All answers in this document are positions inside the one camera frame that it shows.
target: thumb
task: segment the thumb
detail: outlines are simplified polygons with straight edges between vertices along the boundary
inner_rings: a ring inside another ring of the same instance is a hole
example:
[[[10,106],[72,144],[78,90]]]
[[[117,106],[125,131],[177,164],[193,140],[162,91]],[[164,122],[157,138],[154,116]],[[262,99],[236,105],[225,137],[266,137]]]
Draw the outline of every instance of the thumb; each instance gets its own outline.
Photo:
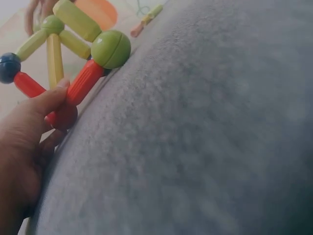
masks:
[[[46,91],[41,95],[32,98],[36,111],[43,117],[55,111],[61,104],[64,103],[67,96],[67,88],[69,80],[62,79],[56,88]]]

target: child's hand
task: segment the child's hand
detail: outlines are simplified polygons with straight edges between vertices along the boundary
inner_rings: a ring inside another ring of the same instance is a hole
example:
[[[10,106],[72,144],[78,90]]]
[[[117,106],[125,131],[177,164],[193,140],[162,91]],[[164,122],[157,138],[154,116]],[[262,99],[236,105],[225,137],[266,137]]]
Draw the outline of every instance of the child's hand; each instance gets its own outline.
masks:
[[[52,8],[54,4],[56,4],[58,0],[30,0],[30,3],[27,7],[25,14],[25,31],[31,36],[33,31],[33,23],[34,23],[34,12],[37,6],[40,4],[39,9],[39,22],[42,22],[47,16],[52,15]]]

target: plastic rod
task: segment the plastic rod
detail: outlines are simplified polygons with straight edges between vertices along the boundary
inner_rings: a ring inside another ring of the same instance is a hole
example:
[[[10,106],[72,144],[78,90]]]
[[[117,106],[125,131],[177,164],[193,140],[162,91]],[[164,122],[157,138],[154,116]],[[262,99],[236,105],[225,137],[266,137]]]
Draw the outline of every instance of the plastic rod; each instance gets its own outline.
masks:
[[[67,90],[67,103],[75,106],[79,105],[99,78],[102,77],[103,72],[104,69],[94,60],[87,61]]]

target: finger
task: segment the finger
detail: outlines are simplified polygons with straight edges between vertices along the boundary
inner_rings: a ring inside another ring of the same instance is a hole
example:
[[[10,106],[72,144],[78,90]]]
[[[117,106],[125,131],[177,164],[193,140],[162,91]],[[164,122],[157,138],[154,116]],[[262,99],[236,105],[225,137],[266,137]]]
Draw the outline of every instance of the finger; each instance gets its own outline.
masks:
[[[55,111],[61,104],[64,103],[68,86],[69,81],[62,79],[56,88],[30,99],[30,102],[34,105],[35,111],[43,117]]]
[[[55,130],[51,133],[51,135],[49,135],[44,141],[40,143],[39,147],[41,149],[41,153],[37,159],[35,159],[35,162],[41,168],[41,171],[44,171],[49,165],[55,147],[62,142],[66,135],[66,132]]]
[[[50,122],[47,120],[47,118],[45,117],[45,123],[44,123],[44,131],[43,133],[46,133],[48,131],[51,131],[53,129],[52,125],[50,124]]]
[[[41,13],[41,21],[43,21],[47,16],[52,15],[52,8],[57,0],[46,0],[43,3],[42,13]]]
[[[32,0],[26,9],[25,19],[24,19],[24,23],[25,23],[24,27],[25,27],[26,33],[29,36],[31,36],[34,33],[34,31],[33,31],[34,12],[35,12],[38,4],[39,4],[39,0]]]

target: gray cushion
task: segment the gray cushion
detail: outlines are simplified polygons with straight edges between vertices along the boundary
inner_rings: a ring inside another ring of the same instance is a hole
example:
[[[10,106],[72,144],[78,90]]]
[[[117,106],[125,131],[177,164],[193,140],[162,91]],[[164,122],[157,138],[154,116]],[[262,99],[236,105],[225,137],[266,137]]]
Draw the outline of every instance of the gray cushion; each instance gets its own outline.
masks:
[[[312,231],[311,0],[172,0],[59,149],[40,235]]]

